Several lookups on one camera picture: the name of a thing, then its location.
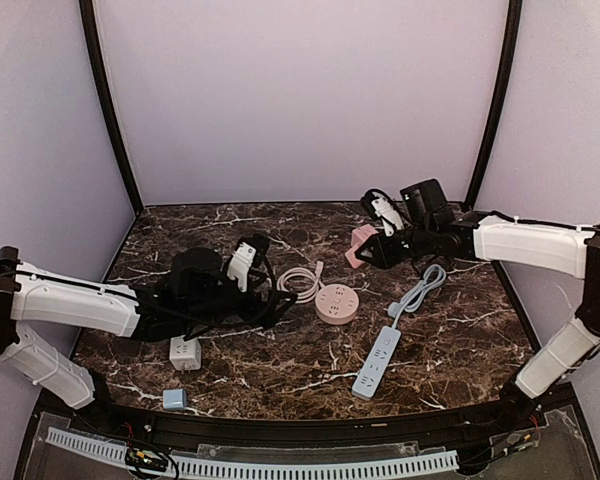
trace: pink round socket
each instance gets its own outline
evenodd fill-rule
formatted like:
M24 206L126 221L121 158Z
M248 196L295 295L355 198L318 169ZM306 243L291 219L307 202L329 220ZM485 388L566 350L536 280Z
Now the pink round socket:
M346 285L334 283L322 288L316 296L316 313L330 325L344 325L354 319L358 311L358 295Z

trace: white wall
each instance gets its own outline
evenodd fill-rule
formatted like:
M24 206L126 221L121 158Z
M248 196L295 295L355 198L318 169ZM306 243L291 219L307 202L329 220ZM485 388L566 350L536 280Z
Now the white wall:
M78 2L0 0L0 247L17 246L52 271L100 279L132 217ZM64 352L76 334L39 331ZM0 365L0 479L13 475L37 394Z
M563 222L600 220L600 1L525 2L478 204ZM579 305L581 284L528 267L508 270L546 341ZM600 355L574 384L600 454Z
M97 5L145 203L464 198L506 0Z

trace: white plug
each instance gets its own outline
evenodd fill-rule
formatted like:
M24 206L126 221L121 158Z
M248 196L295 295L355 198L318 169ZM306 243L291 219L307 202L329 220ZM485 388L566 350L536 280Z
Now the white plug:
M176 370L199 370L202 366L202 350L197 338L184 341L184 336L171 339L169 360Z
M398 346L400 335L400 330L387 326L382 327L376 343L373 344L373 348L353 384L352 390L356 397L371 400L376 393L391 356Z

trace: white robotic arm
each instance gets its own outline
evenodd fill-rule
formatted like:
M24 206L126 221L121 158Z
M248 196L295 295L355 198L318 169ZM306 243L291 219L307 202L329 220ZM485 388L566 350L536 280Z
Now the white robotic arm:
M265 302L254 292L266 279L252 271L254 262L264 261L271 270L267 248L265 237L244 238L224 269L217 253L192 249L176 255L165 281L134 289L52 274L19 261L16 249L4 247L0 250L0 361L74 409L98 397L106 399L106 386L95 372L71 362L22 321L92 328L138 341L191 336L192 327L202 325L199 334L234 315L243 320L236 326L273 326L296 296L274 288ZM255 274L259 280L249 278Z
M600 350L600 224L576 227L499 212L454 211L436 180L408 187L401 194L411 225L392 235L370 237L356 251L358 259L379 268L427 255L507 261L585 280L582 304L571 320L501 392L501 399L511 401L517 416L524 418L538 397ZM367 210L368 198L369 192L361 200Z

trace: pink object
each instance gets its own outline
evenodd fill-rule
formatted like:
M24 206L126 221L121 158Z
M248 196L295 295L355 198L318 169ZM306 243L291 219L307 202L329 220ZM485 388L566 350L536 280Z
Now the pink object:
M323 287L316 296L316 313L330 325L344 325L354 319L360 300L346 285L334 283Z
M349 260L349 264L353 268L358 268L364 264L362 260L356 258L356 250L360 245L367 241L371 235L375 235L378 231L371 225L363 225L351 232L351 248L347 250L344 256Z

